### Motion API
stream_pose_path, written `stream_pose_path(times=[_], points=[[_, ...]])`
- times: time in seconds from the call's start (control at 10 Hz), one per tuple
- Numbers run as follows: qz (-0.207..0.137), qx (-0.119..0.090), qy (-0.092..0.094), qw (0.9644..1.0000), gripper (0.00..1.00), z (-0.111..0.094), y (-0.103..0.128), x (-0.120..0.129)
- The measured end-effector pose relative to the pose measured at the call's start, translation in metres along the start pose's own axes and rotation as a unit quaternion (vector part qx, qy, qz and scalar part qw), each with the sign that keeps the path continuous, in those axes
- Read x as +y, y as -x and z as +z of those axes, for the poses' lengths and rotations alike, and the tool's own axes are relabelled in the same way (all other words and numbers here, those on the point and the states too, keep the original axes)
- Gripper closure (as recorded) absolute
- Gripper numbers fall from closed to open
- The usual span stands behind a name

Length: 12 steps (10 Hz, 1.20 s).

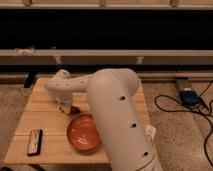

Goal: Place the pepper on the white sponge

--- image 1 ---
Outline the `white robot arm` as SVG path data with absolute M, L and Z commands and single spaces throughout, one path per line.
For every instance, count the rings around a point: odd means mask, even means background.
M 128 68 L 101 69 L 77 78 L 60 70 L 45 89 L 63 104 L 71 102 L 74 92 L 87 94 L 113 171 L 163 171 L 132 100 L 139 85 L 137 74 Z

